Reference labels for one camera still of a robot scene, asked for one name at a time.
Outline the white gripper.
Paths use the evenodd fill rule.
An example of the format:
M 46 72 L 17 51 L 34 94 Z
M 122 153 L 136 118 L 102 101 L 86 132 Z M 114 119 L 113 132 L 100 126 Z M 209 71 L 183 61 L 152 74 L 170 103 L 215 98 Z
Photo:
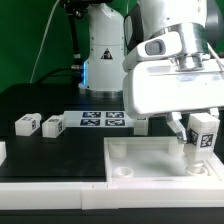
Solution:
M 131 118 L 166 115 L 166 122 L 180 144 L 187 143 L 187 132 L 180 112 L 209 109 L 219 118 L 224 107 L 224 58 L 204 62 L 201 71 L 175 69 L 170 58 L 182 50 L 178 34 L 165 34 L 137 45 L 123 61 L 127 72 L 123 100 Z

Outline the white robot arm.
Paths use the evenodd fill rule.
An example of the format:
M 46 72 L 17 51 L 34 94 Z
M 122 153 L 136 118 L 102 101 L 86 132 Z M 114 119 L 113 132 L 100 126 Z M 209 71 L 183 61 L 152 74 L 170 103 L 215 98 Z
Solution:
M 131 118 L 224 107 L 224 66 L 206 37 L 207 0 L 138 0 L 112 39 L 104 4 L 90 9 L 93 51 L 80 87 L 123 94 Z

